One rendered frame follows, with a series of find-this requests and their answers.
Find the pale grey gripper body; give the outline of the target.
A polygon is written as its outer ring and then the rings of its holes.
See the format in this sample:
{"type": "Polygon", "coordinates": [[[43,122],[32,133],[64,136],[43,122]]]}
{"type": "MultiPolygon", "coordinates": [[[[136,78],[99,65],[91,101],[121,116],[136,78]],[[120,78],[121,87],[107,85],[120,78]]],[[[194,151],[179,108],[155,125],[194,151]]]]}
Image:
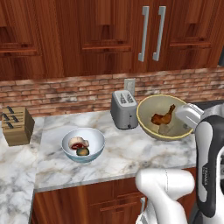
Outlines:
{"type": "Polygon", "coordinates": [[[176,117],[192,129],[197,127],[203,114],[201,108],[191,103],[179,106],[175,112],[176,117]]]}

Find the brown chicken drumstick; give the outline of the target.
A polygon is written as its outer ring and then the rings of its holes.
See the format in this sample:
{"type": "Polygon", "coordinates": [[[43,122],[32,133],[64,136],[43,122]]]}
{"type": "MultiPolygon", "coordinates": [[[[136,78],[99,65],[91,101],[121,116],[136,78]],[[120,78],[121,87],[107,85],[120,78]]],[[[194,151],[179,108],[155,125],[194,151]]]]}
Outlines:
{"type": "Polygon", "coordinates": [[[159,114],[155,114],[152,118],[151,118],[151,122],[156,124],[156,125],[161,125],[161,124],[169,124],[171,119],[172,119],[172,112],[173,110],[176,108],[176,106],[174,104],[172,104],[170,106],[169,111],[165,114],[165,115],[159,115],[159,114]]]}

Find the large yellow bowl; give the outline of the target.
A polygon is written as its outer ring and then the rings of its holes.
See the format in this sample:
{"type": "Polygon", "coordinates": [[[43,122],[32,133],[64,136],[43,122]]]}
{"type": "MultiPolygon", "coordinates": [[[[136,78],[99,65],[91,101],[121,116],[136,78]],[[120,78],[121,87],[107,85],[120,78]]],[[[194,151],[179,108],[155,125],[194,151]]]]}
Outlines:
{"type": "Polygon", "coordinates": [[[139,103],[136,117],[144,132],[151,137],[163,141],[176,141],[193,132],[192,128],[185,125],[175,115],[177,108],[184,105],[186,103],[177,97],[154,94],[139,103]],[[168,124],[157,125],[151,121],[155,114],[165,116],[167,113],[171,114],[171,120],[168,124]]]}

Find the wooden base cupboard door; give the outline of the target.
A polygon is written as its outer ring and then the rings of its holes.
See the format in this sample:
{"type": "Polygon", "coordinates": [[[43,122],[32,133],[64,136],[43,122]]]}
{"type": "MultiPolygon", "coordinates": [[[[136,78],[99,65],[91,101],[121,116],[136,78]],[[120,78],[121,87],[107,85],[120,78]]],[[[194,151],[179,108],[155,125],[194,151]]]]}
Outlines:
{"type": "MultiPolygon", "coordinates": [[[[184,170],[190,172],[193,175],[194,180],[196,180],[196,167],[186,168],[184,170]]],[[[196,188],[194,187],[193,191],[190,194],[187,194],[178,199],[178,202],[184,208],[185,216],[187,220],[189,220],[193,205],[196,202],[196,188]]]]}
{"type": "Polygon", "coordinates": [[[135,224],[142,197],[134,178],[37,192],[31,224],[135,224]]]}

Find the white and blue bowl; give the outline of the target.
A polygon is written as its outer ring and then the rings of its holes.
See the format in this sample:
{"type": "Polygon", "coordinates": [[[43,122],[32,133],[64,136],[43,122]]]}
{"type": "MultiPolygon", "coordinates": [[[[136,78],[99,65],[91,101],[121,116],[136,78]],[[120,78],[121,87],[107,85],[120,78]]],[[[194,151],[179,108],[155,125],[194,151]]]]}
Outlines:
{"type": "Polygon", "coordinates": [[[62,139],[62,149],[65,154],[75,162],[87,163],[96,159],[103,151],[105,146],[104,135],[98,129],[92,128],[78,128],[68,132],[62,139]],[[84,140],[88,140],[89,154],[87,156],[77,156],[77,150],[71,150],[68,146],[68,142],[73,137],[82,137],[84,140]]]}

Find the black hob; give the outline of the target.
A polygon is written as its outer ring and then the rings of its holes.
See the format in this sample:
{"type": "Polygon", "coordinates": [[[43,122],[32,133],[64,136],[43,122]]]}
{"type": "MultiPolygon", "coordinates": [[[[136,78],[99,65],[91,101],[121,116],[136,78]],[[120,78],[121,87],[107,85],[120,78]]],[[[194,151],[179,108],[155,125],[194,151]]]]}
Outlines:
{"type": "Polygon", "coordinates": [[[215,100],[215,101],[196,101],[194,104],[201,108],[202,110],[209,109],[213,106],[224,103],[224,100],[215,100]]]}

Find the silver toaster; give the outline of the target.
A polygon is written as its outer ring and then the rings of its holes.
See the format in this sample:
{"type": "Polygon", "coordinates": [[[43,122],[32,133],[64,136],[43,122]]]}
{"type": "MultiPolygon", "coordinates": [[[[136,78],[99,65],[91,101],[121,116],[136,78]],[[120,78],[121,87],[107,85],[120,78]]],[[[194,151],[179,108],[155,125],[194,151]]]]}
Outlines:
{"type": "Polygon", "coordinates": [[[110,114],[120,130],[134,129],[138,125],[137,102],[128,90],[117,90],[112,94],[110,114]]]}

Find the dark green vegetable piece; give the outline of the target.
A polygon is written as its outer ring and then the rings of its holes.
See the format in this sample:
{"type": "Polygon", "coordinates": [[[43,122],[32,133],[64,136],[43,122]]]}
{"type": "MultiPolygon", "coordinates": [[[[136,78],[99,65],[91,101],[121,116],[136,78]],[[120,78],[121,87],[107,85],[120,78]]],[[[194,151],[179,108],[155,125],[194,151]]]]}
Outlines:
{"type": "Polygon", "coordinates": [[[88,148],[80,148],[76,151],[77,156],[87,156],[89,154],[88,148]]]}

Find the white and red meat piece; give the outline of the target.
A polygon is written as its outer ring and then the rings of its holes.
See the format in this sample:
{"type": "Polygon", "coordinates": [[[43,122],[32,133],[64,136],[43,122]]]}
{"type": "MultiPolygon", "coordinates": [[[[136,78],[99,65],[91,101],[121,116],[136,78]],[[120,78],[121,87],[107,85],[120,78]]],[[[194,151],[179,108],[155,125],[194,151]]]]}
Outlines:
{"type": "Polygon", "coordinates": [[[89,146],[88,140],[84,140],[82,137],[77,136],[69,140],[68,146],[71,150],[78,150],[82,148],[87,148],[89,146]]]}

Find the wooden knife block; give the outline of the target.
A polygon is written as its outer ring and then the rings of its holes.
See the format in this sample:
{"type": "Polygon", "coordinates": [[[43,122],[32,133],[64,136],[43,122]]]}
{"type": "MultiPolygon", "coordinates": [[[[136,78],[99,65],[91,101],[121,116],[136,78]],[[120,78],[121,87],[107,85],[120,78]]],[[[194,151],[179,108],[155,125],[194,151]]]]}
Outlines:
{"type": "Polygon", "coordinates": [[[29,144],[35,121],[26,107],[15,107],[12,109],[14,114],[11,114],[7,107],[3,109],[2,113],[2,129],[6,142],[9,146],[29,144]],[[3,114],[6,114],[10,120],[5,121],[3,114]],[[15,122],[11,116],[15,116],[19,122],[15,122]],[[14,128],[11,129],[7,122],[11,123],[14,128]]]}

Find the grey wall socket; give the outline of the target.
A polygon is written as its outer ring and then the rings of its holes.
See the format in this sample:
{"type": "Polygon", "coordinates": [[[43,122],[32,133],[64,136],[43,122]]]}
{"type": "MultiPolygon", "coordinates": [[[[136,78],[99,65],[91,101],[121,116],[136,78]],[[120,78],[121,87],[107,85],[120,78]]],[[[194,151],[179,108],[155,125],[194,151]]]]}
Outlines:
{"type": "Polygon", "coordinates": [[[124,80],[124,89],[135,95],[135,78],[124,80]]]}

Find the wooden wall cupboard door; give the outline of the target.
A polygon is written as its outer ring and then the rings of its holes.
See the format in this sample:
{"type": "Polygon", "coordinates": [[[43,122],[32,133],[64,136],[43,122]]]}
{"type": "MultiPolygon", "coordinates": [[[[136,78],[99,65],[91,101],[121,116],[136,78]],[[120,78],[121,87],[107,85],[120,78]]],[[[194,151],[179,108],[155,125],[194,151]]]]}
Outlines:
{"type": "Polygon", "coordinates": [[[134,74],[153,0],[55,0],[65,75],[134,74]]]}
{"type": "Polygon", "coordinates": [[[166,7],[159,61],[150,71],[213,68],[224,46],[224,0],[154,0],[149,55],[157,50],[160,16],[166,7]]]}
{"type": "Polygon", "coordinates": [[[36,0],[0,0],[0,81],[47,77],[36,0]]]}

